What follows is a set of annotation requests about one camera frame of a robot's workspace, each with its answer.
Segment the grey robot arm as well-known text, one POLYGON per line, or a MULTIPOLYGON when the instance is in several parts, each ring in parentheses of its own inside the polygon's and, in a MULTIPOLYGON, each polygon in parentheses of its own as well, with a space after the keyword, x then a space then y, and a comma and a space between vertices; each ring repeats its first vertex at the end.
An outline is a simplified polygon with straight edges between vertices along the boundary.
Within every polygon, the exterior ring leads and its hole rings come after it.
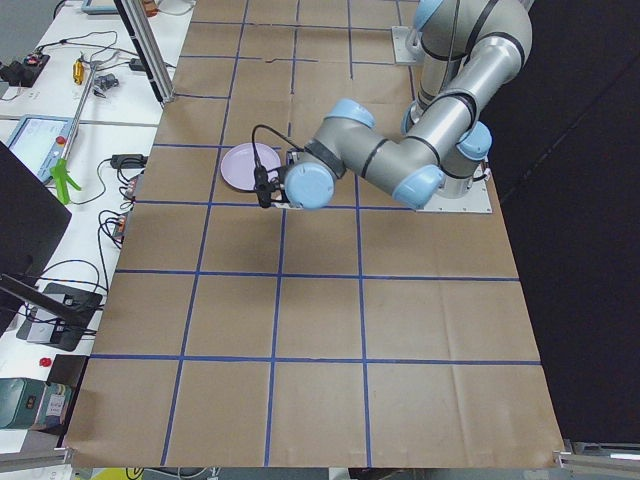
POLYGON ((374 129, 370 112, 339 100, 324 117, 282 185, 289 204, 325 207, 347 171, 413 210, 451 174, 446 163, 475 129, 500 87, 525 66, 532 25, 519 1, 421 1, 405 42, 423 53, 415 101, 399 141, 374 129))

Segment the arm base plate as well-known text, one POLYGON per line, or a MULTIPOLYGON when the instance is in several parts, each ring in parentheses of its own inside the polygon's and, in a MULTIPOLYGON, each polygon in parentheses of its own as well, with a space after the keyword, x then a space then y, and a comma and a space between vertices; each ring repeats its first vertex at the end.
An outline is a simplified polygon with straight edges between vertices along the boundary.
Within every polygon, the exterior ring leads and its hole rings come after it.
POLYGON ((491 214, 493 208, 488 192, 488 180, 482 175, 485 170, 479 166, 466 179, 456 179, 448 175, 433 194, 421 212, 491 214))
POLYGON ((422 33, 414 27, 393 26, 391 28, 396 65, 415 66, 423 62, 424 51, 421 46, 421 37, 422 33))

